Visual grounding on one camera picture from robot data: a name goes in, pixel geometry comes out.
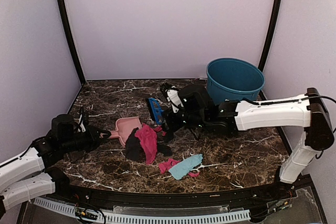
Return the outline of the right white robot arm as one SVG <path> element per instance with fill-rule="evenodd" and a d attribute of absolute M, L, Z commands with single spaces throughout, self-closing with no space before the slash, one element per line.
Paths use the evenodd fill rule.
<path fill-rule="evenodd" d="M 292 98 L 268 101 L 243 98 L 219 104 L 214 103 L 204 86 L 197 84 L 178 89 L 163 83 L 160 91 L 171 105 L 163 112 L 169 134 L 182 127 L 228 136 L 262 127 L 303 128 L 299 143 L 280 167 L 279 180 L 268 187 L 268 195 L 273 200 L 286 194 L 288 184 L 296 181 L 319 152 L 334 143 L 335 130 L 323 102 L 325 97 L 315 88 L 308 88 L 305 94 Z"/>

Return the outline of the blue hand brush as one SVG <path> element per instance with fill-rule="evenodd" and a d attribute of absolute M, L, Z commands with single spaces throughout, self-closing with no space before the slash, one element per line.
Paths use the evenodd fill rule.
<path fill-rule="evenodd" d="M 164 121 L 163 110 L 161 109 L 158 100 L 155 98 L 147 98 L 146 102 L 152 121 L 154 121 L 157 125 L 161 125 Z"/>

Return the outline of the pink plastic dustpan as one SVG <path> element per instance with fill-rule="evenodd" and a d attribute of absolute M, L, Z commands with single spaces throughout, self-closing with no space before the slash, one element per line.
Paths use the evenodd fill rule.
<path fill-rule="evenodd" d="M 142 123 L 138 116 L 117 119 L 115 130 L 111 131 L 109 139 L 118 139 L 122 147 L 125 147 L 129 135 L 136 128 L 142 128 Z"/>

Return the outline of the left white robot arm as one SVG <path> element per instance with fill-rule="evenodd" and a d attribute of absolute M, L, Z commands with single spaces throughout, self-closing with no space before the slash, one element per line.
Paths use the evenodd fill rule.
<path fill-rule="evenodd" d="M 110 131 L 77 123 L 69 114 L 52 119 L 46 136 L 32 141 L 27 150 L 1 163 L 1 215 L 16 205 L 55 193 L 63 201 L 74 197 L 69 178 L 54 165 L 67 153 L 91 152 L 111 136 Z"/>

